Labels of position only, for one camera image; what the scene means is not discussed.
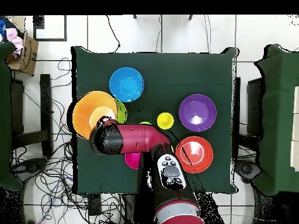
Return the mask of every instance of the bowl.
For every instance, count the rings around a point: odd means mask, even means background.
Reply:
[[[179,118],[190,131],[205,131],[215,122],[217,116],[213,101],[203,94],[193,94],[180,104]]]
[[[102,116],[117,117],[117,107],[111,95],[92,91],[83,95],[72,112],[72,124],[77,134],[89,139],[91,131]]]
[[[173,123],[174,119],[170,113],[161,113],[157,118],[157,124],[163,130],[170,129]]]
[[[128,153],[124,154],[124,161],[132,169],[138,169],[139,167],[140,153]]]
[[[175,155],[184,171],[201,173],[210,167],[213,160],[213,149],[204,138],[189,136],[177,145]]]
[[[124,124],[127,121],[128,112],[124,104],[117,99],[114,99],[117,107],[117,117],[116,120],[120,124]]]
[[[147,122],[147,121],[143,121],[143,122],[141,122],[140,124],[148,124],[148,125],[152,125],[150,122]]]
[[[116,70],[110,78],[109,89],[121,102],[133,102],[138,99],[144,88],[141,74],[133,68],[124,67]]]

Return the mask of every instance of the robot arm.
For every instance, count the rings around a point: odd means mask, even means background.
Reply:
[[[89,143],[100,155],[142,153],[139,188],[147,183],[145,173],[149,172],[154,222],[204,224],[182,166],[171,151],[170,141],[155,126],[101,121],[92,130]]]

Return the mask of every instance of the cardboard box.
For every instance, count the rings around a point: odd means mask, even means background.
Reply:
[[[23,72],[27,74],[34,75],[37,49],[39,47],[39,42],[27,35],[25,29],[25,17],[24,16],[14,16],[11,18],[12,22],[17,25],[20,32],[24,34],[23,38],[23,48],[21,55],[14,58],[12,54],[9,54],[6,58],[6,63],[10,69]]]

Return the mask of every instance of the green bowl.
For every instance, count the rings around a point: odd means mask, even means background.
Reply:
[[[124,104],[115,98],[113,98],[117,107],[116,121],[120,124],[124,124],[127,121],[128,112]]]
[[[140,124],[149,124],[149,125],[152,125],[150,122],[146,122],[146,121],[143,121]]]

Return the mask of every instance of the blue bowl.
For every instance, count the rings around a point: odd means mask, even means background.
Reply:
[[[143,92],[144,82],[138,71],[124,67],[116,70],[110,78],[109,89],[121,102],[133,102]]]

